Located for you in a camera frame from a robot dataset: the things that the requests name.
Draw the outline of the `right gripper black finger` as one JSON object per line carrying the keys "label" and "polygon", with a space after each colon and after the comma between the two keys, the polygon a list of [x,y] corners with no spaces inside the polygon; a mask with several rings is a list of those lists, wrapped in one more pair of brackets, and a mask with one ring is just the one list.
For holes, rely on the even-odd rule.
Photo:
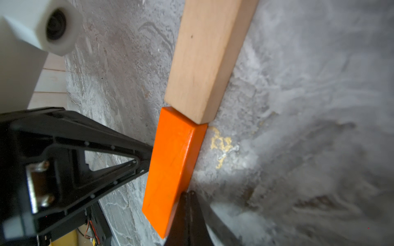
{"label": "right gripper black finger", "polygon": [[181,194],[166,246],[212,246],[195,191]]}

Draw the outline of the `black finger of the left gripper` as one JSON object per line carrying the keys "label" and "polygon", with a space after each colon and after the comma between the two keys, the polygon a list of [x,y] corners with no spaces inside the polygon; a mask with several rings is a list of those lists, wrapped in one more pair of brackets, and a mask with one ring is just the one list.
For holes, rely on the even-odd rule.
{"label": "black finger of the left gripper", "polygon": [[152,147],[77,112],[1,114],[1,239],[56,240],[149,170]]}

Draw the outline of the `orange block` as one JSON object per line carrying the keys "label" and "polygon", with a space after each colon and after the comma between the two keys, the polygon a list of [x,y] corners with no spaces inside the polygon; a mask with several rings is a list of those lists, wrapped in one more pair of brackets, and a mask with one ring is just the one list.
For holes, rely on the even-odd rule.
{"label": "orange block", "polygon": [[189,187],[207,128],[172,107],[161,109],[142,212],[162,239],[169,234],[181,193]]}

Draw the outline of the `natural wood block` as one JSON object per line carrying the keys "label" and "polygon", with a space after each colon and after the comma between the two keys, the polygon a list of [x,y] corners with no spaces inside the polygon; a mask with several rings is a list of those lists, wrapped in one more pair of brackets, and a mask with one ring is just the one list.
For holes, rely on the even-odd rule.
{"label": "natural wood block", "polygon": [[258,1],[186,1],[165,101],[197,124],[214,120]]}

